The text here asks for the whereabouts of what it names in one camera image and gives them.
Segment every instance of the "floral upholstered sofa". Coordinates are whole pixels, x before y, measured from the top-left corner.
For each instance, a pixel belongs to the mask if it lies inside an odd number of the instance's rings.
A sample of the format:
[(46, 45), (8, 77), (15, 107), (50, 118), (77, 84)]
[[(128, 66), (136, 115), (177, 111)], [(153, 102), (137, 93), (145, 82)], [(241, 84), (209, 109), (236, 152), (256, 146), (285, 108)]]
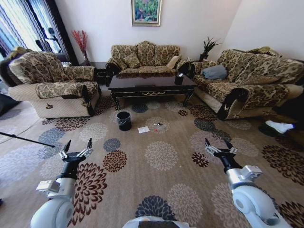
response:
[[(227, 77), (210, 80), (202, 69), (222, 64)], [(295, 85), (304, 76), (304, 63), (266, 54), (225, 50), (217, 60), (193, 62), (189, 76), (197, 83), (195, 94), (213, 109), (219, 119), (269, 115), (274, 106), (303, 92)]]
[(92, 116), (101, 95), (94, 67), (63, 67), (50, 52), (3, 60), (0, 73), (9, 95), (30, 101), (40, 118)]
[[(179, 59), (174, 69), (166, 67), (173, 56), (180, 56), (180, 47), (177, 45), (155, 45), (149, 41), (133, 45), (113, 45), (111, 47), (112, 57), (106, 64), (108, 76), (117, 74), (137, 74), (137, 73), (187, 73), (189, 62)], [(139, 64), (136, 68), (130, 68), (124, 58), (135, 55)]]

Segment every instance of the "microphone stand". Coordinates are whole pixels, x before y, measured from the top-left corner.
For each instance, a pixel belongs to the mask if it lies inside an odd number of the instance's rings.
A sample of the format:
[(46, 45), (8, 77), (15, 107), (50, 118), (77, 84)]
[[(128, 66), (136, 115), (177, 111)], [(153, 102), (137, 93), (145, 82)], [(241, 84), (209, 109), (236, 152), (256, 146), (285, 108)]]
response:
[(4, 133), (4, 132), (0, 132), (0, 134), (11, 137), (11, 138), (22, 139), (22, 140), (29, 141), (29, 142), (32, 142), (32, 143), (38, 143), (38, 144), (42, 144), (42, 145), (45, 145), (45, 146), (55, 147), (53, 145), (49, 145), (49, 144), (46, 144), (46, 143), (43, 143), (43, 142), (41, 143), (41, 142), (37, 142), (37, 141), (31, 140), (31, 139), (21, 138), (21, 137), (18, 137), (16, 135), (14, 135), (14, 134), (7, 134), (7, 133)]

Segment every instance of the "picture frame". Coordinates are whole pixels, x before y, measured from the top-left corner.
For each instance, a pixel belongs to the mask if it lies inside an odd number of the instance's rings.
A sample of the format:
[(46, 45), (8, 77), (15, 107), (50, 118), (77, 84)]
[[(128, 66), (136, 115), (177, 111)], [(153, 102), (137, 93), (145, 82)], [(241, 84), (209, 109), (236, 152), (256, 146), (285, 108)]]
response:
[(162, 0), (131, 0), (132, 26), (160, 26)]

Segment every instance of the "white paper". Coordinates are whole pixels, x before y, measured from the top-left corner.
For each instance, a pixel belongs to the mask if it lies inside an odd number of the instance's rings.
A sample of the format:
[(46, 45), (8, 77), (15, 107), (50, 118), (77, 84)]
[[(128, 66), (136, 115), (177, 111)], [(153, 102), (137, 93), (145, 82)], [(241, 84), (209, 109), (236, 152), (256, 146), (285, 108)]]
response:
[(139, 132), (139, 134), (141, 134), (141, 133), (145, 133), (145, 132), (149, 132), (150, 130), (149, 130), (149, 128), (148, 128), (148, 126), (145, 126), (145, 127), (139, 127), (138, 128), (138, 132)]

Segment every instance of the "side table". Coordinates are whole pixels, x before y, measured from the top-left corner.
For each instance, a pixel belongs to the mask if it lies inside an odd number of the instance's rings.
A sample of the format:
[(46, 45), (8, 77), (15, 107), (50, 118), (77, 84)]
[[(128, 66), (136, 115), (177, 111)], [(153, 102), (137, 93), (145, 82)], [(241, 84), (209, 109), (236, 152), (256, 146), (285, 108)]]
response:
[[(80, 64), (81, 66), (87, 66), (84, 62)], [(106, 62), (90, 62), (89, 66), (96, 67), (97, 70), (97, 83), (99, 85), (109, 86), (109, 77), (105, 70)]]

